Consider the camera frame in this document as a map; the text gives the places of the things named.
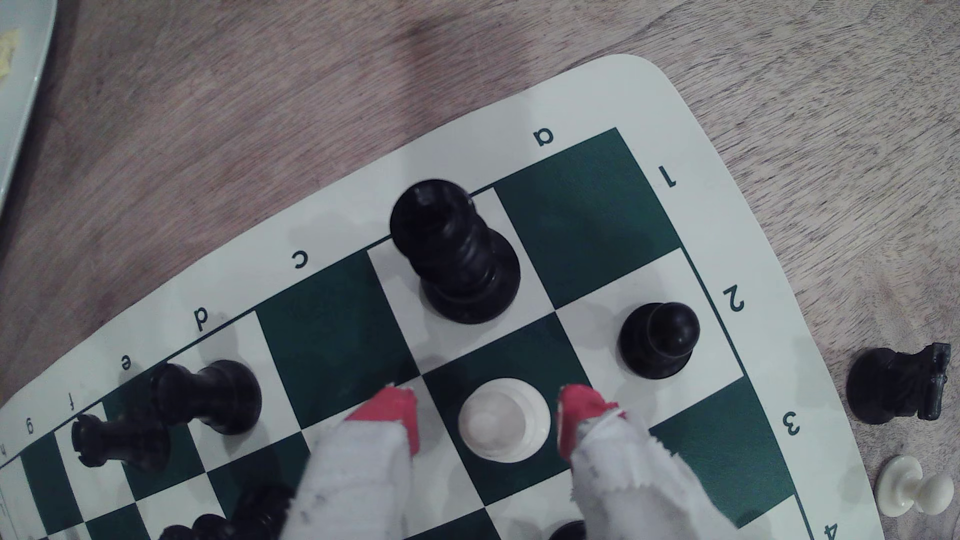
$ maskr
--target chess piece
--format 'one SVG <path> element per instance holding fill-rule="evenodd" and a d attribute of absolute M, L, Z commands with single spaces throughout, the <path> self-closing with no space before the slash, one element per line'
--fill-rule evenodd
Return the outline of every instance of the chess piece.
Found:
<path fill-rule="evenodd" d="M 253 428 L 260 417 L 260 385 L 247 366 L 217 360 L 192 375 L 177 364 L 156 368 L 150 380 L 151 399 L 167 426 L 194 418 L 224 435 Z"/>
<path fill-rule="evenodd" d="M 535 454 L 550 432 L 550 409 L 536 388 L 496 379 L 477 388 L 460 409 L 460 435 L 474 454 L 516 463 Z"/>
<path fill-rule="evenodd" d="M 266 484 L 240 495 L 233 517 L 204 514 L 192 528 L 165 528 L 160 540 L 277 540 L 287 519 L 294 490 L 283 484 Z"/>
<path fill-rule="evenodd" d="M 679 302 L 646 304 L 634 310 L 617 340 L 623 361 L 646 379 L 665 379 L 684 369 L 700 339 L 700 321 Z"/>
<path fill-rule="evenodd" d="M 928 345 L 915 355 L 868 350 L 847 376 L 847 402 L 853 415 L 867 424 L 914 414 L 922 420 L 940 418 L 949 362 L 947 343 Z"/>
<path fill-rule="evenodd" d="M 390 233 L 420 276 L 427 301 L 451 321 L 490 321 L 519 290 L 513 246 L 487 227 L 469 194 L 454 183 L 425 180 L 404 191 Z"/>
<path fill-rule="evenodd" d="M 587 526 L 584 520 L 572 521 L 551 534 L 550 540 L 587 540 Z"/>
<path fill-rule="evenodd" d="M 920 462 L 912 455 L 898 455 L 887 463 L 876 479 L 876 507 L 883 515 L 896 518 L 910 506 L 935 516 L 953 500 L 953 480 L 947 473 L 924 478 Z"/>
<path fill-rule="evenodd" d="M 77 416 L 70 429 L 73 450 L 87 467 L 120 459 L 147 472 L 159 472 L 170 459 L 170 434 L 154 418 L 121 418 L 104 422 L 91 414 Z"/>

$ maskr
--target white square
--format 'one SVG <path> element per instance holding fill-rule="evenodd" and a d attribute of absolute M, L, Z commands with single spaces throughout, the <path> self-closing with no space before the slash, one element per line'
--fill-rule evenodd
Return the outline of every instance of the white square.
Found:
<path fill-rule="evenodd" d="M 684 369 L 660 380 L 627 369 L 617 337 L 627 316 L 651 302 L 682 302 L 700 320 L 700 340 Z M 654 426 L 743 376 L 682 250 L 675 250 L 557 310 L 590 384 L 604 399 Z"/>
<path fill-rule="evenodd" d="M 263 409 L 253 429 L 239 435 L 222 435 L 200 420 L 187 424 L 207 471 L 300 430 L 255 312 L 238 319 L 170 361 L 197 373 L 221 358 L 238 361 L 253 371 L 260 384 Z"/>
<path fill-rule="evenodd" d="M 204 514 L 224 515 L 206 475 L 183 481 L 137 501 L 140 518 L 151 538 L 159 538 L 171 525 L 191 527 Z"/>
<path fill-rule="evenodd" d="M 420 451 L 413 458 L 413 482 L 403 514 L 407 536 L 451 522 L 483 507 L 480 496 L 470 481 L 444 421 L 422 377 L 405 382 L 417 396 L 417 428 Z M 320 439 L 336 427 L 356 408 L 335 414 L 303 430 L 311 452 Z"/>
<path fill-rule="evenodd" d="M 0 530 L 6 535 L 12 529 L 13 535 L 7 538 L 17 540 L 37 540 L 46 536 L 40 512 L 36 509 L 34 492 L 30 490 L 27 472 L 23 469 L 20 457 L 0 469 L 0 503 L 3 519 L 0 523 L 9 523 L 9 527 Z"/>
<path fill-rule="evenodd" d="M 788 497 L 740 529 L 743 540 L 809 540 L 796 497 Z"/>
<path fill-rule="evenodd" d="M 107 420 L 103 404 L 96 404 L 87 410 L 86 414 L 96 416 L 100 420 Z M 66 477 L 70 480 L 77 506 L 84 521 L 100 517 L 133 503 L 133 493 L 127 483 L 127 475 L 123 471 L 122 461 L 108 459 L 101 467 L 87 467 L 83 465 L 73 450 L 73 440 L 70 431 L 75 422 L 63 426 L 54 432 L 57 439 L 57 448 L 63 458 L 63 468 Z"/>
<path fill-rule="evenodd" d="M 503 540 L 547 540 L 560 526 L 584 519 L 572 491 L 567 469 L 487 506 L 487 513 Z"/>
<path fill-rule="evenodd" d="M 79 524 L 75 527 L 64 529 L 47 537 L 48 540 L 90 540 L 90 533 L 86 530 L 86 524 Z"/>
<path fill-rule="evenodd" d="M 520 289 L 516 298 L 492 321 L 465 325 L 444 319 L 423 304 L 420 277 L 393 241 L 388 240 L 368 251 L 387 302 L 421 373 L 475 351 L 553 311 L 540 277 L 494 190 L 477 195 L 473 203 L 487 225 L 503 234 L 514 247 L 520 262 Z"/>

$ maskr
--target black pawn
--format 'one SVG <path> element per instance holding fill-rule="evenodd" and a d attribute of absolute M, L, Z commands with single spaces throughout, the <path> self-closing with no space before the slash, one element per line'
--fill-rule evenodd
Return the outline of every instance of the black pawn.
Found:
<path fill-rule="evenodd" d="M 165 528 L 160 540 L 277 540 L 293 497 L 294 490 L 285 485 L 261 485 L 241 494 L 231 519 L 204 514 L 192 528 Z"/>
<path fill-rule="evenodd" d="M 235 435 L 253 428 L 263 406 L 253 372 L 233 360 L 217 360 L 196 375 L 163 364 L 154 371 L 150 388 L 154 409 L 167 426 L 198 418 L 224 435 Z"/>
<path fill-rule="evenodd" d="M 170 459 L 170 433 L 156 419 L 104 422 L 96 416 L 77 416 L 70 429 L 73 450 L 87 467 L 100 467 L 120 459 L 147 472 L 159 472 Z"/>
<path fill-rule="evenodd" d="M 700 339 L 697 314 L 679 302 L 647 304 L 631 313 L 620 329 L 623 361 L 646 379 L 665 379 L 686 366 Z"/>
<path fill-rule="evenodd" d="M 587 526 L 583 520 L 570 522 L 551 534 L 550 540 L 587 540 Z"/>
<path fill-rule="evenodd" d="M 226 518 L 204 514 L 193 522 L 193 527 L 171 525 L 160 534 L 159 540 L 239 540 Z"/>
<path fill-rule="evenodd" d="M 390 234 L 443 317 L 484 323 L 514 300 L 520 287 L 516 252 L 487 227 L 458 185 L 424 180 L 404 191 L 390 216 Z"/>
<path fill-rule="evenodd" d="M 853 415 L 867 424 L 885 424 L 895 416 L 940 418 L 950 346 L 927 345 L 915 355 L 891 349 L 870 349 L 847 376 L 847 402 Z"/>

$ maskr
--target white pawn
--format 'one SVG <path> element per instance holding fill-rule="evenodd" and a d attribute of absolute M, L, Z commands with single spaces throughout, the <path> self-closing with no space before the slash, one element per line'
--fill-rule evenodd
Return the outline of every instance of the white pawn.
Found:
<path fill-rule="evenodd" d="M 537 453 L 550 432 L 550 409 L 536 388 L 495 379 L 477 388 L 460 409 L 460 436 L 474 453 L 516 463 Z"/>
<path fill-rule="evenodd" d="M 953 500 L 953 480 L 947 473 L 925 479 L 916 457 L 898 455 L 880 471 L 874 491 L 876 507 L 885 516 L 901 516 L 914 504 L 918 511 L 933 516 Z"/>

